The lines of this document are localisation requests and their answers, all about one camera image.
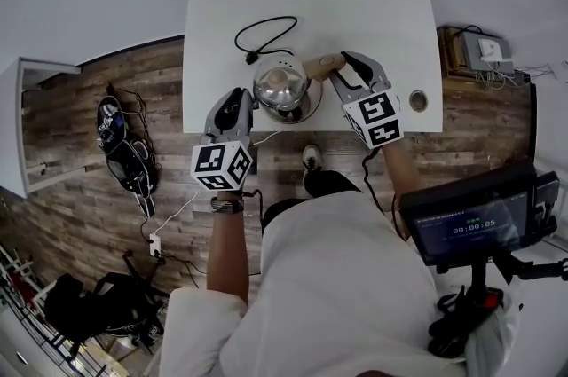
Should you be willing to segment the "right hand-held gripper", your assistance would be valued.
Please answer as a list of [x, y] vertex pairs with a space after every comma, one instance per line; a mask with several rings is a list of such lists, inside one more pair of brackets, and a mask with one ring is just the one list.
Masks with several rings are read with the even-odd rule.
[[[400, 103], [383, 66], [359, 52], [341, 51], [340, 54], [367, 86], [351, 86], [338, 70], [333, 70], [328, 77], [343, 103], [344, 117], [353, 131], [369, 149], [403, 138], [398, 116]], [[382, 92], [371, 94], [371, 90]]]

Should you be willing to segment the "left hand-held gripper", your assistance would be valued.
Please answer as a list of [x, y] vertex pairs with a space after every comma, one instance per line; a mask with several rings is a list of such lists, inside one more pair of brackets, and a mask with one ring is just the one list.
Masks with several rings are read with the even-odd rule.
[[[234, 88], [209, 111], [193, 147], [191, 176], [204, 189], [239, 191], [252, 167], [249, 153], [254, 99], [247, 89]], [[232, 130], [235, 136], [216, 137]]]

